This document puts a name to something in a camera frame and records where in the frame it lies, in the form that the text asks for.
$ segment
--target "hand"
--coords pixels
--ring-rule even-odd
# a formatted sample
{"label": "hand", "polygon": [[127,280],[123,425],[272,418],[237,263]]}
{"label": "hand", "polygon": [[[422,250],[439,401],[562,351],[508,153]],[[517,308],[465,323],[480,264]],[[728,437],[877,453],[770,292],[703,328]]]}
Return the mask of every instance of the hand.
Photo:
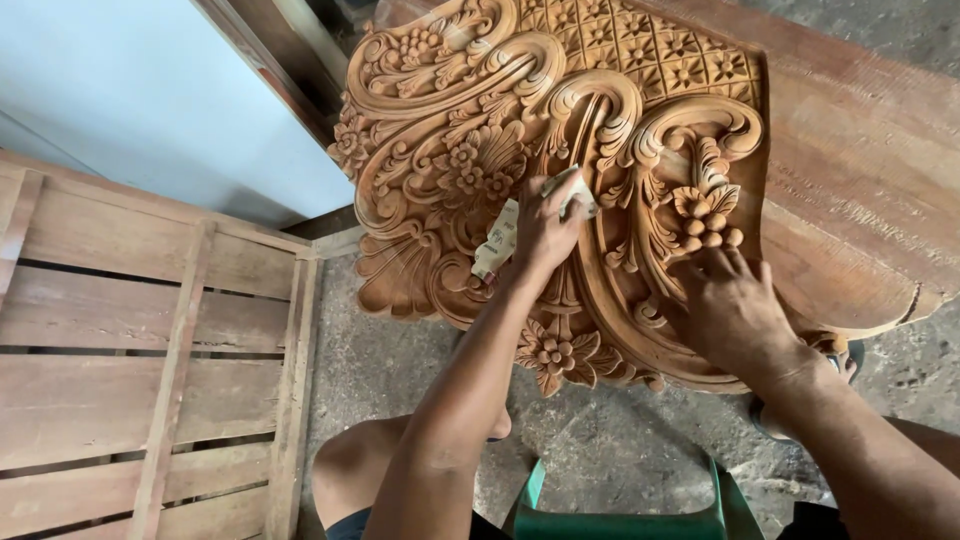
{"label": "hand", "polygon": [[540,188],[549,180],[547,176],[529,179],[520,190],[514,265],[544,282],[573,251],[587,217],[586,205],[574,196],[567,205],[565,219],[560,218],[560,204],[583,176],[582,170],[574,171],[546,197],[540,196]]}
{"label": "hand", "polygon": [[690,349],[754,390],[829,366],[790,328],[774,292],[770,265],[735,248],[706,248],[670,266],[686,308],[659,298],[660,312]]}

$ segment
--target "carved wooden panel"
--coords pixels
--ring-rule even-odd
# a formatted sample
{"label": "carved wooden panel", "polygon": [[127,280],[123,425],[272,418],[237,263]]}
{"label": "carved wooden panel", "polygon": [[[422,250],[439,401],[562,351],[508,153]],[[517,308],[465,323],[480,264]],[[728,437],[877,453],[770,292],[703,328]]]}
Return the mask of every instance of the carved wooden panel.
{"label": "carved wooden panel", "polygon": [[531,312],[516,361],[564,382],[663,377],[744,390],[679,344],[650,301],[703,246],[758,252],[766,174],[761,51],[620,0],[452,0],[369,31],[337,143],[367,229],[362,309],[466,328],[493,293],[473,252],[519,183],[571,163],[600,202]]}

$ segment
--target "concrete floor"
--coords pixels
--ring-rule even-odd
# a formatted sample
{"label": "concrete floor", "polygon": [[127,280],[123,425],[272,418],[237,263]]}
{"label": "concrete floor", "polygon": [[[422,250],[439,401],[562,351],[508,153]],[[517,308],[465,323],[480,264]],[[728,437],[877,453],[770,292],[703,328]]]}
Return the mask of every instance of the concrete floor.
{"label": "concrete floor", "polygon": [[[960,9],[954,0],[745,0],[889,58],[960,78]],[[446,323],[372,319],[356,308],[354,257],[329,261],[308,455],[329,437],[371,418],[413,411],[452,351]],[[960,301],[927,320],[868,342],[855,387],[880,412],[960,432]],[[790,522],[796,500],[831,503],[823,477],[801,449],[758,435],[747,398],[668,388],[594,391],[567,385],[541,399],[532,374],[515,367],[509,438],[490,445],[477,476],[475,508],[502,522],[534,455],[547,467],[548,511],[674,513],[711,497],[701,450],[734,474],[769,538]],[[301,537],[323,538],[304,483]]]}

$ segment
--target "wooden crate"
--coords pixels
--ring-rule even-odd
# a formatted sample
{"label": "wooden crate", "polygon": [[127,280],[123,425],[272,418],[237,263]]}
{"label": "wooden crate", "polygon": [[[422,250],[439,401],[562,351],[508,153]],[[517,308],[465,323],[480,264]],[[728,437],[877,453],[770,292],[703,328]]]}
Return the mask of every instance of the wooden crate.
{"label": "wooden crate", "polygon": [[307,240],[0,151],[0,538],[289,538]]}

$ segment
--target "sandal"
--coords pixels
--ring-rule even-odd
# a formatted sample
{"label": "sandal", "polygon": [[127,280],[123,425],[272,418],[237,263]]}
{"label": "sandal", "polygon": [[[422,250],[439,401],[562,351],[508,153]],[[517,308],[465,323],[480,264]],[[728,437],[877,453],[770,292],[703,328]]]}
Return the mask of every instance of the sandal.
{"label": "sandal", "polygon": [[[853,381],[856,380],[856,377],[860,375],[860,372],[863,371],[863,358],[866,355],[866,349],[863,346],[863,341],[855,340],[851,341],[848,346],[848,352],[850,355],[848,359],[853,360],[853,363],[856,364],[856,371],[853,372],[853,375],[850,376],[849,384],[853,384]],[[836,368],[837,373],[840,373],[840,356],[838,355],[827,355],[827,361],[829,361],[834,368]],[[763,411],[764,402],[759,397],[754,396],[754,400],[750,402],[750,408],[748,409],[748,414],[750,415],[750,421],[754,424],[754,428],[760,432],[763,436],[768,439],[777,441],[784,444],[798,445],[797,441],[786,438],[779,439],[770,434],[770,431],[767,430],[762,424],[760,424],[760,413]]]}

